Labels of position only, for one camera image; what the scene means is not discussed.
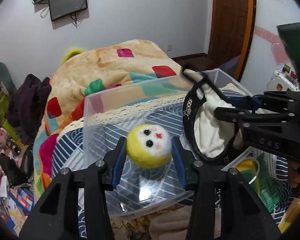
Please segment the yellow white plush ball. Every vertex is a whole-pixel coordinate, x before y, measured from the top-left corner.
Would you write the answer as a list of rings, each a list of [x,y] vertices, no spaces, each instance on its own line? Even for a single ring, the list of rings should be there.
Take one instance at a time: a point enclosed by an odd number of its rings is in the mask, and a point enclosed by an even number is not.
[[[140,167],[158,168],[171,159],[171,136],[160,125],[136,126],[129,131],[126,139],[127,155]]]

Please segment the black white fabric bag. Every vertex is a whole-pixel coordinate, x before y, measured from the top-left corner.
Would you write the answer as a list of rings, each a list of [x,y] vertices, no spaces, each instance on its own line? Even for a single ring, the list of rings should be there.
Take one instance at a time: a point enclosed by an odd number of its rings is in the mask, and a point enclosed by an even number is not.
[[[192,68],[188,63],[181,68],[181,75],[193,83],[183,103],[185,137],[203,162],[225,166],[239,155],[243,146],[242,135],[237,124],[218,120],[215,110],[234,106],[205,73],[200,74],[201,80],[195,80],[188,73]]]

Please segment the floral yellow cloth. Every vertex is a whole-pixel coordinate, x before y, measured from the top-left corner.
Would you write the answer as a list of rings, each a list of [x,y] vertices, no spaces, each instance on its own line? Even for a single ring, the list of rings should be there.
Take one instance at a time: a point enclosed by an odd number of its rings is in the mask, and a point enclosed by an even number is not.
[[[149,234],[150,219],[147,216],[133,220],[111,221],[115,239],[151,239]]]

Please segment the green yellow sponge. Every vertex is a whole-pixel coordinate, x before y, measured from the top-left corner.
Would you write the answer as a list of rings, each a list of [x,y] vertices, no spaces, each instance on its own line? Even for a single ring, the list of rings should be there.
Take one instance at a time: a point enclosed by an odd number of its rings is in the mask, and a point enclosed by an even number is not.
[[[277,180],[271,175],[265,153],[249,155],[236,165],[236,169],[257,193],[267,210],[272,213],[280,201]]]

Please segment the white fleece cloth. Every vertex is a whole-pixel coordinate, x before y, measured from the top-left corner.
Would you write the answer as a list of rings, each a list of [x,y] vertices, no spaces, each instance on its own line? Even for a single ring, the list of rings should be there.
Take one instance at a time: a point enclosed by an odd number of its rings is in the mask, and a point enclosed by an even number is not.
[[[152,218],[149,224],[151,239],[186,239],[192,206],[165,211]]]

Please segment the blue patterned bed cover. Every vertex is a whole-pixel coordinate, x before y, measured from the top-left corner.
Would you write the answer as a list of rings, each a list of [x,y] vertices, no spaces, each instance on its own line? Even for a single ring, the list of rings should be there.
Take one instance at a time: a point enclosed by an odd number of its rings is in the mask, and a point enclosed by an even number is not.
[[[189,195],[178,180],[172,160],[171,139],[179,137],[186,150],[191,150],[183,129],[183,101],[185,94],[170,96],[166,99],[153,99],[149,102],[155,108],[140,112],[122,120],[113,117],[101,125],[91,126],[88,130],[88,153],[84,153],[83,118],[66,128],[57,139],[52,156],[52,175],[55,177],[61,168],[72,171],[82,170],[92,162],[102,159],[113,150],[120,137],[127,137],[128,153],[119,185],[116,190],[106,194],[108,211],[111,214],[124,215],[138,210],[145,211],[146,206],[162,204],[166,200],[178,199]],[[206,139],[203,153],[208,157],[219,157],[230,139],[223,139],[226,126],[213,127],[212,109],[207,107],[202,118],[207,120],[203,128],[212,132]],[[288,164],[285,158],[263,152],[255,148],[247,150],[245,158],[236,165],[268,208],[276,224],[281,225],[293,200],[292,188],[288,184]],[[144,215],[131,220],[113,221],[115,239],[185,239],[186,229],[181,227],[190,218],[192,198],[173,203],[167,209]]]

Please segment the clear plastic storage box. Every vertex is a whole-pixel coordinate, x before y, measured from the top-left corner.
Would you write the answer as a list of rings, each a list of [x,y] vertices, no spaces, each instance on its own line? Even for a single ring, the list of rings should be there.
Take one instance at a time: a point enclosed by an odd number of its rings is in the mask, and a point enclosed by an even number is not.
[[[191,193],[179,183],[172,157],[171,140],[178,137],[182,146],[196,158],[221,159],[231,145],[239,148],[240,134],[233,124],[218,121],[217,107],[226,97],[248,96],[249,92],[220,69],[207,72],[215,85],[203,85],[198,107],[185,98],[193,83],[181,76],[153,79],[90,94],[84,103],[83,151],[85,165],[104,158],[119,140],[127,139],[128,150],[116,188],[106,193],[111,219],[133,219],[189,199]]]

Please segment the brown wooden door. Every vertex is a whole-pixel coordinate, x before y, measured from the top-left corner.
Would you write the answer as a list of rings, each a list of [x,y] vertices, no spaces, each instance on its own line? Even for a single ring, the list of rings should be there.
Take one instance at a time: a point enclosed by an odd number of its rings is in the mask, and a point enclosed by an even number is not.
[[[208,57],[221,65],[238,57],[234,78],[240,80],[253,38],[257,0],[212,0]]]

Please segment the dark purple clothes pile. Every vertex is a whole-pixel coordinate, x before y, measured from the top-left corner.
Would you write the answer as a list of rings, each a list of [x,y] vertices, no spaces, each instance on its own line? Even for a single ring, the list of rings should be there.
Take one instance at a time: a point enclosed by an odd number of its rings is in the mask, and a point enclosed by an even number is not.
[[[48,77],[40,80],[33,74],[29,74],[13,94],[6,119],[22,142],[26,144],[34,142],[50,92],[51,85]]]

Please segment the yellow plush behind blanket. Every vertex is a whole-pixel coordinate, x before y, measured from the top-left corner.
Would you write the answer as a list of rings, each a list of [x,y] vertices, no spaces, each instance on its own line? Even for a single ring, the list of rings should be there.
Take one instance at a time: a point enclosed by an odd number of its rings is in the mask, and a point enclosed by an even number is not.
[[[61,64],[64,64],[66,61],[68,61],[70,58],[76,56],[76,55],[79,55],[81,53],[85,52],[84,49],[82,48],[76,48],[76,47],[73,47],[73,48],[70,48],[69,50],[66,51],[66,53],[64,54],[63,58],[62,58],[62,61],[61,61]]]

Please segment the grey plush toy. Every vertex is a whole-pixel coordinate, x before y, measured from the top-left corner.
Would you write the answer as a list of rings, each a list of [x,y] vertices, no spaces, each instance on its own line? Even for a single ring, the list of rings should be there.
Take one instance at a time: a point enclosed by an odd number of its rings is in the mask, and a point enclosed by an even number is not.
[[[0,90],[6,96],[12,96],[17,91],[6,65],[2,62],[0,62]]]

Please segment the small wall monitor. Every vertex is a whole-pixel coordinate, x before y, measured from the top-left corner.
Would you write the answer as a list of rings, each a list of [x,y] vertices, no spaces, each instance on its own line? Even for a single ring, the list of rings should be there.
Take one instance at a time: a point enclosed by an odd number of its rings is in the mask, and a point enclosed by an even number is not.
[[[49,0],[51,21],[73,15],[88,7],[87,0]]]

